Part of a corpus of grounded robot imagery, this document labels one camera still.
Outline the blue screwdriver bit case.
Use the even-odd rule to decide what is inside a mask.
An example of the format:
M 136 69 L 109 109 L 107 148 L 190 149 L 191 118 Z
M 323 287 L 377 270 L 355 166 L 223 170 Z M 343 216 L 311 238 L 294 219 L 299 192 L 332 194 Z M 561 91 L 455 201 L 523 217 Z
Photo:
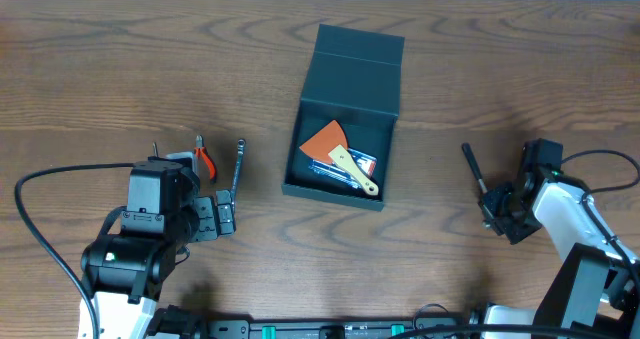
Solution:
M 367 177 L 371 177 L 375 170 L 377 159 L 374 156 L 362 153 L 351 148 L 348 149 L 348 152 L 350 153 L 357 166 L 361 169 L 361 171 Z M 354 189 L 361 189 L 360 184 L 350 174 L 334 164 L 328 165 L 320 161 L 311 159 L 309 162 L 309 169 L 317 175 L 326 176 L 340 181 L 353 187 Z

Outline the small black-handled hammer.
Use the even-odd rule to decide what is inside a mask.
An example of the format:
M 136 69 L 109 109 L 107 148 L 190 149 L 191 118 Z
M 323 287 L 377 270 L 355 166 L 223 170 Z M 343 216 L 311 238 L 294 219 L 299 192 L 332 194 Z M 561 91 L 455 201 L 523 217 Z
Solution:
M 463 152 L 463 154 L 464 154 L 464 156 L 465 156 L 465 158 L 467 160 L 467 163 L 468 163 L 468 165 L 470 167 L 470 170 L 471 170 L 471 172 L 472 172 L 472 174 L 473 174 L 473 176 L 474 176 L 474 178 L 475 178 L 475 180 L 476 180 L 476 182 L 477 182 L 477 184 L 478 184 L 478 186 L 480 188 L 480 191 L 481 191 L 480 202 L 482 203 L 481 208 L 484 208 L 483 198 L 487 194 L 488 189 L 487 189 L 487 187 L 486 187 L 486 185 L 484 183 L 481 170 L 479 168 L 479 165 L 477 163 L 475 155 L 473 154 L 473 151 L 471 149 L 470 144 L 467 143 L 467 142 L 463 143 L 461 145 L 461 149 L 462 149 L 462 152 Z

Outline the orange scraper wooden handle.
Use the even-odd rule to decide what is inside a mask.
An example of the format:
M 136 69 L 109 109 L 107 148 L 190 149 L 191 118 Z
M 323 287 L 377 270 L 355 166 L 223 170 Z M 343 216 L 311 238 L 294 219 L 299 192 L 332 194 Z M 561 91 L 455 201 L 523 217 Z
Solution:
M 348 152 L 346 135 L 336 120 L 319 130 L 299 149 L 311 159 L 335 165 L 349 174 L 368 196 L 377 196 L 379 188 L 357 165 Z

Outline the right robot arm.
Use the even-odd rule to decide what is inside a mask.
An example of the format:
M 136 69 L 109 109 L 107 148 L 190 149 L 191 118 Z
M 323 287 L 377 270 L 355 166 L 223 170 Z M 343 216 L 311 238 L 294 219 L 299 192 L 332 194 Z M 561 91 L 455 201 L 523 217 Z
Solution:
M 639 257 L 598 212 L 595 190 L 563 172 L 566 161 L 561 144 L 528 141 L 515 180 L 481 189 L 478 205 L 486 228 L 511 244 L 545 230 L 562 266 L 537 309 L 490 304 L 471 321 L 636 338 Z

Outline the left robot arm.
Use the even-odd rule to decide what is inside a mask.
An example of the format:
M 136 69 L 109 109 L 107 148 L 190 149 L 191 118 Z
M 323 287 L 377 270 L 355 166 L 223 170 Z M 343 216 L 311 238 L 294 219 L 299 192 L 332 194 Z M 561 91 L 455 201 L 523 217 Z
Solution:
M 200 193 L 190 158 L 150 157 L 134 164 L 126 206 L 113 210 L 83 252 L 80 338 L 205 338 L 206 321 L 157 304 L 164 281 L 191 243 L 236 231 L 237 189 Z

